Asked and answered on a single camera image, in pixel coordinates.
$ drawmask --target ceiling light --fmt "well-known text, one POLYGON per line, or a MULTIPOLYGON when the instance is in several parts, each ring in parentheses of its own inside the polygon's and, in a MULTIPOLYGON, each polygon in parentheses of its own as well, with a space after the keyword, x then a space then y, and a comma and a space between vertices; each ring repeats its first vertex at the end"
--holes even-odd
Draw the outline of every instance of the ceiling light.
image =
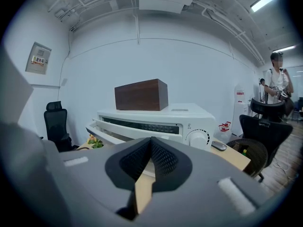
POLYGON ((273 52, 287 51, 287 50, 290 50, 290 49, 293 49, 293 48, 295 48, 295 45, 292 45, 292 46, 289 46, 289 47, 286 47, 286 48, 283 48, 283 49, 275 50, 275 51, 273 51, 273 52))
POLYGON ((268 4, 269 2, 271 2, 272 0, 260 0, 257 3, 254 3, 253 5, 251 5, 251 9, 256 12, 258 11, 261 7, 265 6, 266 4, 268 4))

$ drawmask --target ceiling pipe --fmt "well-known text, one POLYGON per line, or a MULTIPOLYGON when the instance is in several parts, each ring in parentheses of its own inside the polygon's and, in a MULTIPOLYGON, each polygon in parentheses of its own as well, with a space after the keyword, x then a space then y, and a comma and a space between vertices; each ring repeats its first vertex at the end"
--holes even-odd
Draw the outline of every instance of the ceiling pipe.
MULTIPOLYGON (((133 3, 133 0, 131 0, 131 2, 132 2, 132 7, 134 7, 134 4, 135 4, 135 7, 137 7, 136 0, 134 0, 134 3, 133 3)), ((140 44, 140 32, 139 32, 138 13, 136 13, 136 15, 135 15, 134 11, 135 11, 135 9, 133 9, 133 17, 135 18, 135 23, 136 23, 137 42, 138 42, 138 44, 140 44)))
POLYGON ((101 5, 101 4, 107 3, 107 2, 109 2, 109 1, 111 1, 111 0, 102 0, 102 1, 99 1, 99 2, 97 2, 97 3, 94 3, 93 5, 91 5, 91 6, 89 6, 89 7, 86 7, 85 10, 81 11, 80 15, 81 15, 83 12, 87 11, 87 10, 93 9, 93 8, 95 8, 95 7, 97 7, 97 6, 101 5))
MULTIPOLYGON (((224 22, 222 22, 222 21, 218 21, 218 20, 216 20, 216 19, 214 19, 214 18, 210 18, 210 17, 208 17, 208 16, 206 16, 206 15, 204 15, 204 13, 203 13, 203 16, 204 17, 206 17, 206 18, 208 18, 208 19, 212 19, 213 21, 215 21, 215 22, 217 22, 218 24, 220 24, 223 28, 225 28, 227 31, 229 31, 231 34, 233 34, 233 35, 237 35, 237 32, 236 31, 234 31, 232 28, 230 28, 227 24, 225 24, 224 22)), ((256 59, 260 62, 260 60, 258 59, 258 57, 257 57, 257 55, 254 53, 254 51, 252 50, 252 48, 242 39, 242 38, 237 38, 249 51, 250 51, 250 53, 252 53, 253 54, 253 56, 255 56, 256 57, 256 59)))
POLYGON ((112 13, 117 13, 117 12, 122 12, 122 11, 127 11, 127 10, 133 10, 133 9, 138 9, 138 8, 120 9, 120 10, 115 10, 115 11, 110 11, 110 12, 108 12, 108 13, 100 14, 100 15, 98 15, 98 16, 92 17, 91 19, 88 19, 88 20, 84 21, 84 22, 81 23, 78 27, 74 28, 74 30, 77 29, 77 28, 79 28, 79 27, 81 27, 82 25, 84 25, 84 24, 86 24, 86 23, 92 21, 92 20, 97 19, 97 18, 106 16, 106 15, 110 15, 110 14, 112 14, 112 13))
MULTIPOLYGON (((215 11, 214 14, 217 15, 218 17, 224 19, 224 20, 225 20, 227 23, 229 23, 231 26, 233 26, 234 28, 236 28, 237 30, 239 30, 240 33, 243 32, 238 26, 236 26, 233 22, 231 22, 231 21, 230 21, 226 16, 224 16, 223 14, 221 14, 221 13, 219 13, 219 12, 217 12, 217 11, 215 11)), ((251 40, 247 37, 246 34, 243 34, 243 37, 246 38, 246 40, 250 43, 250 45, 252 46, 252 48, 254 48, 254 50, 257 52, 258 56, 259 56, 260 59, 261 59, 260 61, 264 61, 262 55, 259 53, 259 51, 258 51, 258 49, 255 47, 254 43, 251 42, 251 40)))
POLYGON ((56 6, 57 4, 58 4, 58 2, 60 2, 61 0, 56 0, 53 4, 52 4, 52 6, 48 9, 48 13, 50 12, 50 11, 52 11, 53 10, 53 8, 54 8, 54 6, 56 6))
MULTIPOLYGON (((204 17, 207 17, 207 18, 209 18, 208 16, 206 16, 205 14, 204 14, 204 12, 206 11, 206 9, 210 9, 212 12, 214 12, 214 8, 212 8, 212 7, 210 7, 209 5, 207 5, 207 4, 204 4, 204 3, 202 3, 202 2, 199 2, 199 1, 197 1, 197 0, 194 0, 193 1, 193 3, 195 3, 195 4, 197 4, 197 5, 199 5, 199 6, 201 6, 201 7, 203 7, 204 8, 204 10, 203 10, 203 12, 202 12, 202 15, 204 16, 204 17)), ((226 23, 224 23, 224 22, 222 22, 222 21, 218 21, 218 20, 216 20, 216 19, 214 19, 214 21, 216 21, 217 23, 219 23, 221 26, 223 26, 225 29, 227 29, 229 32, 231 32, 234 36, 236 36, 236 35, 238 35, 238 33, 236 32, 236 31, 234 31, 230 26, 228 26, 226 23)), ((257 54, 256 54, 256 52, 255 52, 255 50, 243 39, 243 38, 241 38, 240 36, 239 37, 237 37, 237 39, 238 40, 240 40, 241 42, 242 42, 242 44, 244 44, 245 45, 245 47, 256 57, 256 59, 262 64, 262 65, 264 65, 264 61, 262 61, 263 60, 263 58, 261 57, 259 57, 257 54)))
MULTIPOLYGON (((92 1, 92 0, 84 0, 84 2, 81 1, 81 0, 79 0, 79 2, 80 2, 79 4, 75 5, 73 8, 69 9, 68 11, 66 11, 59 19, 63 19, 65 16, 70 15, 71 13, 75 12, 76 9, 79 9, 79 8, 86 8, 86 9, 84 10, 84 11, 86 11, 87 9, 91 9, 91 8, 93 8, 93 7, 95 7, 95 6, 98 6, 98 5, 102 4, 102 3, 107 2, 107 1, 105 1, 105 0, 103 0, 103 1, 101 1, 101 2, 98 2, 98 1, 100 1, 100 0, 93 0, 93 1, 92 1)), ((261 54, 259 53, 259 51, 258 51, 257 48, 255 47, 255 45, 252 43, 252 41, 246 36, 245 31, 242 31, 238 26, 236 26, 233 22, 231 22, 226 16, 224 16, 224 15, 221 14, 220 12, 217 12, 215 8, 213 8, 213 7, 211 7, 211 6, 207 5, 207 4, 204 4, 204 3, 202 3, 202 2, 199 2, 199 1, 197 1, 197 0, 194 0, 193 3, 195 3, 195 4, 197 4, 197 5, 199 5, 199 6, 201 6, 201 7, 204 8, 204 10, 203 10, 203 12, 202 12, 202 15, 203 15, 204 17, 208 17, 208 16, 205 15, 205 12, 206 12, 207 9, 210 9, 216 16, 218 16, 219 18, 223 19, 223 20, 226 21, 228 24, 230 24, 232 27, 234 27, 235 29, 237 29, 237 30, 239 31, 238 33, 235 32, 233 29, 231 29, 230 26, 228 26, 228 25, 225 24, 224 22, 218 21, 218 20, 215 20, 215 19, 214 19, 214 21, 216 21, 217 23, 219 23, 220 25, 222 25, 225 29, 227 29, 227 30, 228 30, 229 32, 231 32, 234 36, 236 36, 236 38, 239 39, 239 40, 247 47, 247 49, 256 57, 256 59, 257 59, 261 64, 264 65, 264 60, 263 60, 261 54)), ((110 13, 106 13, 106 14, 103 14, 103 15, 100 15, 100 16, 96 16, 96 17, 94 17, 94 18, 92 18, 92 19, 89 19, 89 20, 87 20, 87 21, 81 23, 80 25, 78 25, 78 24, 79 24, 79 22, 78 22, 78 23, 75 24, 71 29, 74 30, 74 29, 76 29, 76 28, 82 26, 83 24, 85 24, 85 23, 87 23, 87 22, 89 22, 89 21, 91 21, 91 20, 93 20, 93 19, 96 19, 96 18, 101 17, 101 16, 105 16, 105 15, 108 15, 108 14, 110 14, 110 13)))
POLYGON ((266 39, 265 39, 265 37, 264 37, 264 35, 263 35, 260 27, 257 25, 257 23, 255 22, 255 20, 252 18, 252 16, 250 15, 250 12, 242 4, 240 4, 238 0, 233 0, 233 1, 235 3, 237 3, 243 9, 243 11, 246 13, 246 15, 252 20, 252 22, 254 23, 254 25, 256 26, 256 28, 258 29, 258 31, 260 32, 260 34, 262 35, 263 40, 264 40, 264 42, 266 43, 266 45, 268 47, 268 44, 266 42, 266 39))
POLYGON ((79 4, 77 4, 77 5, 75 5, 72 9, 70 9, 70 10, 67 10, 65 13, 63 13, 60 17, 59 17, 59 19, 63 19, 63 17, 65 17, 65 16, 69 16, 71 13, 73 13, 74 11, 76 11, 77 9, 80 9, 80 8, 86 8, 86 9, 88 9, 88 8, 91 8, 91 6, 97 6, 97 5, 99 5, 99 2, 96 2, 96 1, 99 1, 99 0, 93 0, 93 1, 91 1, 91 2, 89 2, 89 3, 85 3, 87 0, 85 0, 84 2, 82 2, 82 3, 79 3, 79 4))

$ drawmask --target black office chair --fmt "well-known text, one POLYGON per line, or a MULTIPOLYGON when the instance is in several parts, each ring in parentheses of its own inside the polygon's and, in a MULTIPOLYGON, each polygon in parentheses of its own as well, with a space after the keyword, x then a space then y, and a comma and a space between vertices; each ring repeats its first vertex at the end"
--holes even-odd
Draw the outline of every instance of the black office chair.
POLYGON ((71 138, 66 131, 67 110, 62 109, 61 101, 50 102, 44 112, 47 138, 56 144, 59 152, 78 148, 71 145, 71 138))
POLYGON ((267 149, 268 159, 265 167, 271 164, 279 146, 293 131, 292 125, 281 122, 285 108, 283 104, 284 102, 268 105, 252 99, 251 110, 262 114, 262 118, 240 115, 243 138, 257 140, 267 149))

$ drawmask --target person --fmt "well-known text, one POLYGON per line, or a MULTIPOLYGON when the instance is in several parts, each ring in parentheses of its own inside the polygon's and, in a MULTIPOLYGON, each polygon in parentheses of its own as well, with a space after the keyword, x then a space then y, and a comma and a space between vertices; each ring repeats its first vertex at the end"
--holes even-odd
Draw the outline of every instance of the person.
POLYGON ((268 93, 268 104, 279 103, 277 98, 278 86, 285 89, 288 93, 293 93, 294 88, 287 69, 282 70, 283 66, 283 53, 272 52, 270 60, 273 65, 272 69, 267 70, 265 74, 264 91, 268 93))
POLYGON ((260 102, 261 103, 265 103, 264 84, 265 84, 265 80, 264 80, 264 78, 262 78, 260 80, 260 102))

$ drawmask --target white appliance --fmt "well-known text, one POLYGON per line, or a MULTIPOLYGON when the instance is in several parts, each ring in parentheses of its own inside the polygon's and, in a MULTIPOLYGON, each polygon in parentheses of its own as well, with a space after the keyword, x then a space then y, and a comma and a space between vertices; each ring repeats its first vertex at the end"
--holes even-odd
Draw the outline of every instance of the white appliance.
POLYGON ((241 114, 248 115, 248 105, 246 103, 235 103, 235 108, 233 110, 232 133, 236 136, 243 134, 239 119, 241 114))
POLYGON ((154 136, 210 151, 215 125, 196 104, 170 104, 161 111, 100 110, 86 129, 109 145, 154 136))

